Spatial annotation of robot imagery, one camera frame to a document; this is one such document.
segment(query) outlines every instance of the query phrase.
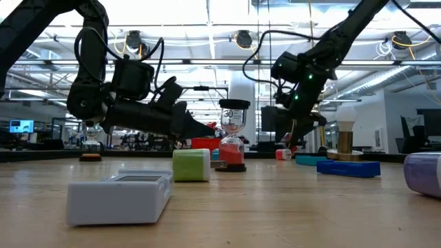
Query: brown cylinder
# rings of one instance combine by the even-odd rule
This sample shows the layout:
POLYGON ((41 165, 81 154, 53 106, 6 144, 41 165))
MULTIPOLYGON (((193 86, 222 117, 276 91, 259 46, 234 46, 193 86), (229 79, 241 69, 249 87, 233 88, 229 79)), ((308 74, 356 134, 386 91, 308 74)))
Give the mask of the brown cylinder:
POLYGON ((339 132, 338 133, 338 153, 339 154, 351 154, 352 153, 352 132, 339 132))

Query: purple container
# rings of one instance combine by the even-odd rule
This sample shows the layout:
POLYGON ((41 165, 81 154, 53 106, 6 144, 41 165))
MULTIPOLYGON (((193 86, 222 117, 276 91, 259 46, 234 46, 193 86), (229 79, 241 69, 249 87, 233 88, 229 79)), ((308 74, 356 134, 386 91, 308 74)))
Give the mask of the purple container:
POLYGON ((441 198, 441 152, 408 155, 404 161, 404 177, 409 189, 441 198))

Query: hourglass base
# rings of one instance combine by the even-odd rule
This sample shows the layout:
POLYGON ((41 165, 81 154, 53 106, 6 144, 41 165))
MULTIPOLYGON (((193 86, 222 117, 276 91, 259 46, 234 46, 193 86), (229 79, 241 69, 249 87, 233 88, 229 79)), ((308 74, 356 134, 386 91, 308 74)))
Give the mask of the hourglass base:
POLYGON ((81 162, 99 162, 102 161, 100 154, 83 154, 80 157, 81 162))
POLYGON ((240 164, 240 165, 227 165, 226 168, 216 168, 214 170, 217 172, 246 172, 247 168, 245 164, 240 164))

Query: table surface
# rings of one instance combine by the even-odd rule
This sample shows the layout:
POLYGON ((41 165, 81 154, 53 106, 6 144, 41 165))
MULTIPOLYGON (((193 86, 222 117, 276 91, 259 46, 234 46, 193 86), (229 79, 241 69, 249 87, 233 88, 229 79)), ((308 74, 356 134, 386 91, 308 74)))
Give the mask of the table surface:
POLYGON ((440 247, 441 200, 410 191, 401 164, 362 179, 293 161, 246 160, 248 172, 177 183, 155 225, 68 227, 67 185, 171 159, 104 158, 0 165, 0 247, 440 247))

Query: green sponge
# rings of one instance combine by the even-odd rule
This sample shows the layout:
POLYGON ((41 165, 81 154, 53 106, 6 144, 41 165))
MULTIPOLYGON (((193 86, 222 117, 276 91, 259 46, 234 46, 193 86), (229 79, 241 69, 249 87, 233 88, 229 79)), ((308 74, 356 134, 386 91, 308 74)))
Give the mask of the green sponge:
POLYGON ((210 162, 209 149, 174 150, 174 181, 209 181, 210 162))

